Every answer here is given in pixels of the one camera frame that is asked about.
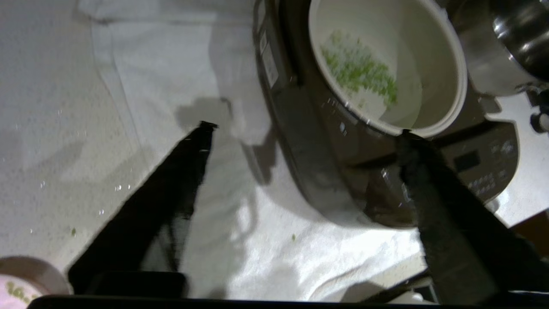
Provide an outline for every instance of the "speckled countertop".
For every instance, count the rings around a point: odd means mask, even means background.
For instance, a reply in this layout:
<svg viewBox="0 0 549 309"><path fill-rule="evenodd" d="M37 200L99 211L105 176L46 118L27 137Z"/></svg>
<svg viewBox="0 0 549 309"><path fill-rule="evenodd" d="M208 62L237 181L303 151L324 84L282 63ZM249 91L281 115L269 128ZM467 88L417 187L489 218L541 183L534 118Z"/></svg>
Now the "speckled countertop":
<svg viewBox="0 0 549 309"><path fill-rule="evenodd" d="M60 270L148 173L94 67L89 21L75 0L0 2L0 256ZM508 225L547 208L547 135L528 124L525 96L500 100L515 119L520 163L498 198ZM421 254L372 279L389 286L423 268Z"/></svg>

